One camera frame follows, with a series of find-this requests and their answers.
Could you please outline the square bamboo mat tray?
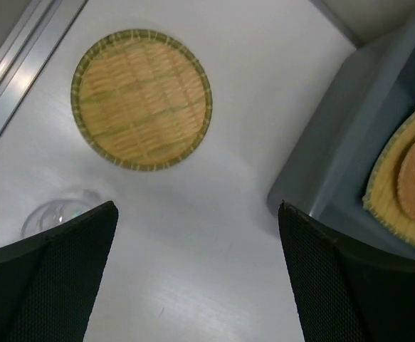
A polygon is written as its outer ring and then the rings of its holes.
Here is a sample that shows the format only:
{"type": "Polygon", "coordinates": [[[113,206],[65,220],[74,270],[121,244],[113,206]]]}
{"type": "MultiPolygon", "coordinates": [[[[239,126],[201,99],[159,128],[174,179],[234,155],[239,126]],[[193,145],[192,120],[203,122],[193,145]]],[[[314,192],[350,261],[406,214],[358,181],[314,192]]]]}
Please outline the square bamboo mat tray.
{"type": "Polygon", "coordinates": [[[363,207],[394,236],[415,248],[415,220],[398,200],[397,178],[406,153],[415,142],[415,111],[396,129],[377,158],[368,179],[363,207]]]}

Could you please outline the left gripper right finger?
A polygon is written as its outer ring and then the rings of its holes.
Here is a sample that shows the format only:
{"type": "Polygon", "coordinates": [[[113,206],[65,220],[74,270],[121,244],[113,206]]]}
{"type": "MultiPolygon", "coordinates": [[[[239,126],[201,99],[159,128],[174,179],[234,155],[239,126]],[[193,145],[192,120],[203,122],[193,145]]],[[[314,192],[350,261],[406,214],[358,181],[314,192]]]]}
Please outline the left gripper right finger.
{"type": "Polygon", "coordinates": [[[415,260],[327,227],[288,202],[278,224],[305,341],[415,341],[415,260]]]}

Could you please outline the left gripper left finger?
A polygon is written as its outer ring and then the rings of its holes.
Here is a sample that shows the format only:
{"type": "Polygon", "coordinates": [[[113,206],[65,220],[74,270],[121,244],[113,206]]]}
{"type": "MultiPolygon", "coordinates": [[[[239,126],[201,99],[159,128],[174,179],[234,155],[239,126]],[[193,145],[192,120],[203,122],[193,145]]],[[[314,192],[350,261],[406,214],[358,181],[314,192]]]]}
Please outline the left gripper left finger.
{"type": "Polygon", "coordinates": [[[82,341],[118,221],[111,201],[0,248],[0,341],[82,341]]]}

